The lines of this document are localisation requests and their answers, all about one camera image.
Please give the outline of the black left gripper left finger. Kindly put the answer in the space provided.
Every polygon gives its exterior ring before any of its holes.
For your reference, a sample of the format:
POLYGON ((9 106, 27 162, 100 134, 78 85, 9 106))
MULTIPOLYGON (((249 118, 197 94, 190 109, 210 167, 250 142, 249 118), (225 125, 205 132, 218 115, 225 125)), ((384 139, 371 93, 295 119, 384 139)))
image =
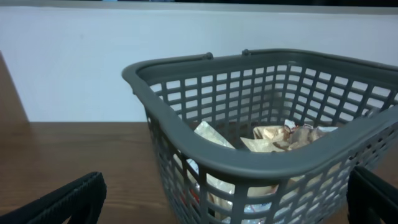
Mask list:
POLYGON ((107 186, 100 172, 90 172, 43 197, 1 216, 1 223, 96 224, 107 186))

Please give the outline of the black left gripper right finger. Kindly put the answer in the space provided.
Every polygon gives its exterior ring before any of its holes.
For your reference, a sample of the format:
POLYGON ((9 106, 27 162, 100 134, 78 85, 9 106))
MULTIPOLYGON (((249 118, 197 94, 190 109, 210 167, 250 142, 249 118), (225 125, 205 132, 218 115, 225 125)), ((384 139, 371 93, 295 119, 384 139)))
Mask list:
POLYGON ((350 224, 397 224, 397 189, 365 167, 350 172, 346 198, 350 224))

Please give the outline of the grey plastic slotted basket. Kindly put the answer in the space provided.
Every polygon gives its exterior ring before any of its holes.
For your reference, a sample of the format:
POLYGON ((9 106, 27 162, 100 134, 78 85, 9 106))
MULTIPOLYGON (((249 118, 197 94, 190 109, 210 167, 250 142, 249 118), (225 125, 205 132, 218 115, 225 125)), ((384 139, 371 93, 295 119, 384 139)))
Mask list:
POLYGON ((320 223, 397 142, 397 68, 304 50, 148 60, 143 104, 180 223, 320 223))

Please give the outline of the beige cookie pouch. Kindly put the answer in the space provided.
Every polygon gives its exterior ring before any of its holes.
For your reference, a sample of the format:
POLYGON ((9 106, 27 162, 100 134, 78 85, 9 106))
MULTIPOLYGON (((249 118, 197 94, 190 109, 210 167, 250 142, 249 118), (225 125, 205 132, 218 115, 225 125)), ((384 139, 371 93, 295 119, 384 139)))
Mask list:
POLYGON ((300 126, 286 119, 282 126, 257 126, 253 129, 253 139, 241 140, 252 152, 287 152, 307 146, 337 129, 336 126, 300 126))

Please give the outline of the tan powder bag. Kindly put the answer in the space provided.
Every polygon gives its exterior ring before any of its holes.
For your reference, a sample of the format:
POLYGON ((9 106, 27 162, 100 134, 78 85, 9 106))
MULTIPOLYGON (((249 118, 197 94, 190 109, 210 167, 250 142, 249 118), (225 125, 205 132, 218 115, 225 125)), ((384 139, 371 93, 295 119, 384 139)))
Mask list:
MULTIPOLYGON (((222 152, 228 150, 235 151, 236 149, 232 146, 219 132, 217 132, 210 124, 206 121, 202 121, 194 131, 189 131, 188 127, 178 124, 173 125, 172 130, 176 133, 173 139, 176 140, 177 146, 182 146, 181 149, 188 152, 189 156, 194 156, 194 159, 199 159, 199 162, 207 169, 221 172, 221 168, 226 168, 225 163, 221 161, 223 156, 222 152)), ((195 162, 193 159, 185 160, 188 163, 188 168, 192 168, 195 171, 193 174, 198 174, 199 162, 195 162)), ((197 180, 194 180, 193 174, 189 173, 188 180, 198 186, 197 180)), ((206 175, 206 181, 214 188, 222 190, 228 194, 233 194, 235 187, 233 184, 229 184, 223 180, 213 177, 210 174, 206 175)), ((215 205, 222 207, 225 210, 231 210, 233 203, 230 200, 223 199, 215 194, 208 193, 211 202, 215 205)))

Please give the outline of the orange spaghetti pasta packet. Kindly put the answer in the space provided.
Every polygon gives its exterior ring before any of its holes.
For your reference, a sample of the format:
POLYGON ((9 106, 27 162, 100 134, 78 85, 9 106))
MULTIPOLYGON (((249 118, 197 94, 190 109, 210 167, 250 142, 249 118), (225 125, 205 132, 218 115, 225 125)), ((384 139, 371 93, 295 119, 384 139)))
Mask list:
POLYGON ((200 204, 200 198, 199 196, 195 193, 193 189, 187 190, 182 190, 182 193, 180 194, 180 199, 182 203, 187 206, 188 205, 188 200, 190 201, 190 205, 193 207, 199 207, 200 204))

